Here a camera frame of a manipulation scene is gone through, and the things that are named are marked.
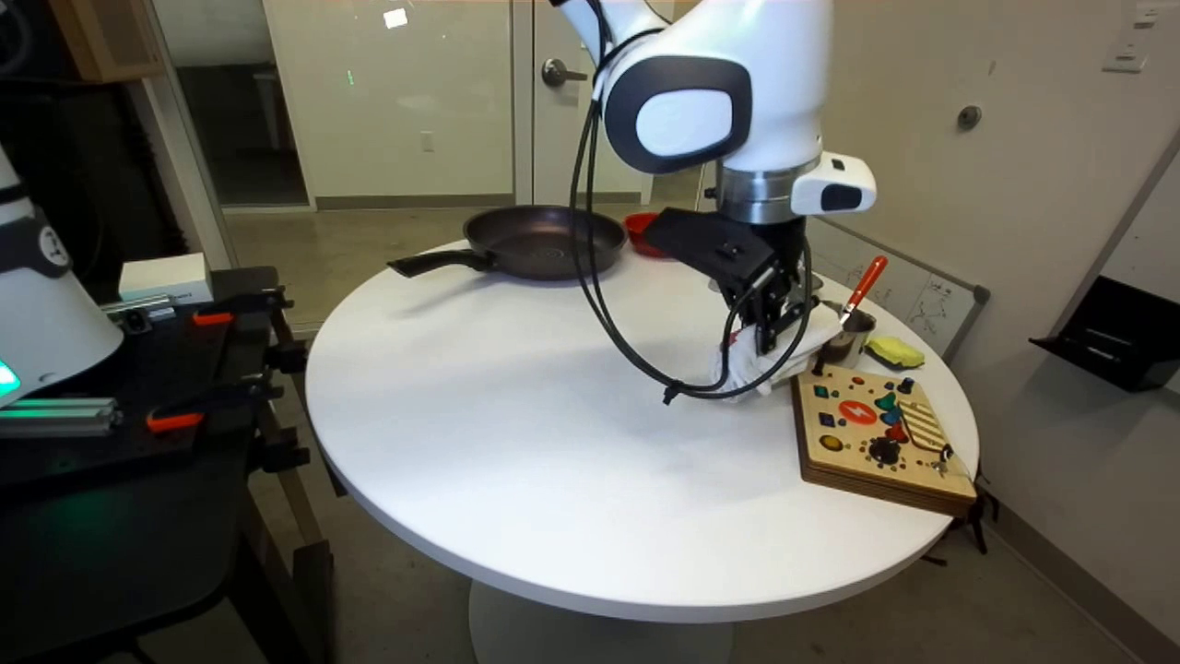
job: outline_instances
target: round white table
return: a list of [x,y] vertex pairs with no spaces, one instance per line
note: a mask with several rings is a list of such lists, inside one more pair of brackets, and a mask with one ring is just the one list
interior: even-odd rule
[[[726,310],[699,274],[621,255],[605,294],[644,357],[714,375]],[[891,314],[867,310],[925,349],[912,375],[973,473],[957,378]],[[333,469],[383,528],[481,585],[581,616],[803,613],[897,574],[951,523],[803,484],[784,388],[663,405],[575,284],[383,268],[315,332],[307,396]]]

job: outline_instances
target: gray floor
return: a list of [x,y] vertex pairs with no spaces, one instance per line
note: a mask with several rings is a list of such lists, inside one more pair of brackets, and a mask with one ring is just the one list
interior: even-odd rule
[[[228,217],[234,259],[281,267],[296,328],[315,322],[385,259],[455,239],[474,206],[333,211],[314,217]],[[467,664],[467,583],[377,528],[355,501],[335,499],[324,469],[301,469],[324,535],[335,548],[335,610],[344,664]],[[296,523],[272,477],[249,484],[281,547]],[[808,616],[742,624],[732,664],[781,661],[1136,661],[1017,548],[986,532],[977,552],[968,532],[940,547],[948,569],[914,565],[876,590]],[[160,664],[261,661],[234,613],[213,613],[143,639]]]

